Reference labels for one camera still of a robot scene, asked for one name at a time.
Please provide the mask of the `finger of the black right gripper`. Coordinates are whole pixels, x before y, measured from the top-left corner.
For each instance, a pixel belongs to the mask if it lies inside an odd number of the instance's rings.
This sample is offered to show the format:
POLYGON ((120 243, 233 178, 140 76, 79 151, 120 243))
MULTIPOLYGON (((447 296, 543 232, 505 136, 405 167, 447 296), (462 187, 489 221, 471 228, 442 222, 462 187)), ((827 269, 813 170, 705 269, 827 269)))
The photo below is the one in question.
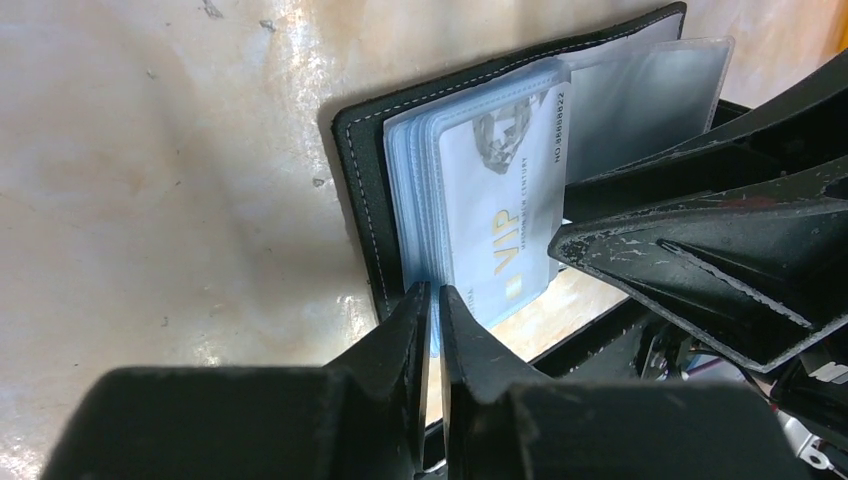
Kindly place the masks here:
POLYGON ((574 222, 549 252, 767 372, 847 322, 847 161, 574 222))
POLYGON ((847 55, 673 148, 567 186, 577 223, 791 175, 847 153, 847 55))

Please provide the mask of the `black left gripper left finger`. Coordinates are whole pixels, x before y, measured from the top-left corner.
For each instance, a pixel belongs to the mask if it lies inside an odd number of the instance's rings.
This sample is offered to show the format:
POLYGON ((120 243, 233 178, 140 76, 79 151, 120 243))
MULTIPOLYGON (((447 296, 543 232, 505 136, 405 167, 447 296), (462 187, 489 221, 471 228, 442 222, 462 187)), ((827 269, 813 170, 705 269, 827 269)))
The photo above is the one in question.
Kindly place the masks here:
POLYGON ((431 289, 321 367, 127 367, 88 391, 46 479, 411 479, 431 289))

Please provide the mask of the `black leather card holder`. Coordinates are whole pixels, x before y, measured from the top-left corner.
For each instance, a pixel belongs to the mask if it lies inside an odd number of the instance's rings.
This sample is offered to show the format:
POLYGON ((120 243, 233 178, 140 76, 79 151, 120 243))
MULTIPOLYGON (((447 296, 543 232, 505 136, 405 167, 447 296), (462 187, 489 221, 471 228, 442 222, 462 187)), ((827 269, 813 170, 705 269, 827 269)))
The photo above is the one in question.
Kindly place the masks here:
POLYGON ((427 282, 492 328, 562 271, 566 187, 707 132, 730 36, 674 2, 342 109, 332 136, 380 319, 427 282))

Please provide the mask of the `silver VIP card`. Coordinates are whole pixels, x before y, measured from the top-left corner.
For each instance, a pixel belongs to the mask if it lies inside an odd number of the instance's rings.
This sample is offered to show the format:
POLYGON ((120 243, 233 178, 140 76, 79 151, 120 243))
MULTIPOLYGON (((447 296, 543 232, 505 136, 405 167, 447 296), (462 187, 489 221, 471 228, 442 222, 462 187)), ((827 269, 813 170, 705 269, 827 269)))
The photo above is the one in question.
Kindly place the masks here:
POLYGON ((433 125, 451 253, 446 281, 486 328, 558 274, 547 246, 562 222, 571 97, 567 81, 529 78, 433 125))

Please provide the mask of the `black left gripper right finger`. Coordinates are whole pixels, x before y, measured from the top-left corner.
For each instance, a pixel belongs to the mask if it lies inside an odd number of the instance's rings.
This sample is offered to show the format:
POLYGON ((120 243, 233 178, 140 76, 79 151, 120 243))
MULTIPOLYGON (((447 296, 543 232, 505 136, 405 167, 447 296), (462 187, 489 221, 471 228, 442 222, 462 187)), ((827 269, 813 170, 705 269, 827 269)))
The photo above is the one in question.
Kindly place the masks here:
POLYGON ((805 479, 770 407, 738 383, 553 379, 440 290, 452 479, 805 479))

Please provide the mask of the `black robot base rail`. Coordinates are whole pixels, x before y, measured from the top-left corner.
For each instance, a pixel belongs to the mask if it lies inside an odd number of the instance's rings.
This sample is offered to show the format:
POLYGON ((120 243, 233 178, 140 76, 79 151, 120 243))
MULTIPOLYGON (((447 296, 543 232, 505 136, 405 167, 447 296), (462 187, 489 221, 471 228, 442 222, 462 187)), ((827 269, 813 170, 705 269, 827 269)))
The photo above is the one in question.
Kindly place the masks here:
MULTIPOLYGON (((722 380, 717 374, 720 361, 690 362, 684 358, 683 350, 678 330, 627 300, 525 362, 556 380, 738 383, 751 389, 739 381, 722 380)), ((844 449, 809 434, 801 423, 776 407, 768 407, 792 453, 807 468, 805 479, 846 477, 844 449)), ((429 454, 427 459, 434 467, 434 478, 452 479, 447 473, 445 445, 441 453, 429 454)))

